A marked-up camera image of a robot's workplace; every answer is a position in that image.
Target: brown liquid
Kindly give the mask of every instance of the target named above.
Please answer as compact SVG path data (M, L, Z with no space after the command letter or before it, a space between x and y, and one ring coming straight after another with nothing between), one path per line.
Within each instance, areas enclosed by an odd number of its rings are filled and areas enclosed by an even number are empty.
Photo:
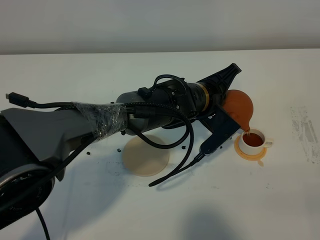
M255 133L244 134L242 138L243 141L251 147L259 147L264 143L264 141L262 141L262 138Z

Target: white table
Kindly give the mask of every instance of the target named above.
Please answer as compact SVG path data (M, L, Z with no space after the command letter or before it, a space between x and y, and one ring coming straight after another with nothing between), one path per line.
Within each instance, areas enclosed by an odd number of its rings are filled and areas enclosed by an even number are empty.
M236 133L190 171L160 187L148 187L175 167L186 150L172 149L169 166L158 175L137 177L123 168L117 152L132 136L117 133L89 146L67 168L65 179L56 182L40 208L51 238L320 239L320 49L3 55L0 110L13 107L5 93L20 93L39 103L103 104L150 87L160 74L196 82L231 63L242 72L230 89L246 92L253 101L250 126L274 138L264 167L236 154ZM209 135L199 123L193 126L191 157ZM183 132L152 131L168 143ZM1 230L0 239L45 236L34 212Z

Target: robotic arm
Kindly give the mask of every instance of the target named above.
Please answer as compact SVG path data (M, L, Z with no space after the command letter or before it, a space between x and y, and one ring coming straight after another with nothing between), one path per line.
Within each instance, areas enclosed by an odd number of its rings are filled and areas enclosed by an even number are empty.
M138 135L148 144L169 149L190 135L181 163L157 185L213 153L240 127L222 107L227 91L241 70L236 64L196 83L173 75L158 76L151 88L123 93L106 105L56 102L39 104L17 93L6 98L20 107L58 108L42 112L9 108L0 114L0 229L37 209L49 196L55 178L62 181L66 166L89 144L117 132ZM161 79L170 79L158 83ZM212 135L199 154L184 166L193 147L191 123L200 121ZM169 145L150 141L142 133L163 127L186 126L180 140Z

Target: beige disc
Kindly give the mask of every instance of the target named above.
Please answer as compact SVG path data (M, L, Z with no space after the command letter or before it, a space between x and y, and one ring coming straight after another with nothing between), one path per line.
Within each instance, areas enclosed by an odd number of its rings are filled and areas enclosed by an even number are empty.
M160 138L146 135L151 141L164 145ZM134 175L149 177L160 173L169 162L169 149L159 149L144 142L136 136L123 149L124 166Z

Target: plastic wrap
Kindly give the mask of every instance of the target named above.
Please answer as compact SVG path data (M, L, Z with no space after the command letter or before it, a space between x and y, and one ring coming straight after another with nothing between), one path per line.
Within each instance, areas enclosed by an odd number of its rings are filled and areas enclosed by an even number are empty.
M128 127L128 117L123 104L89 104L74 102L88 120L96 141L102 140Z

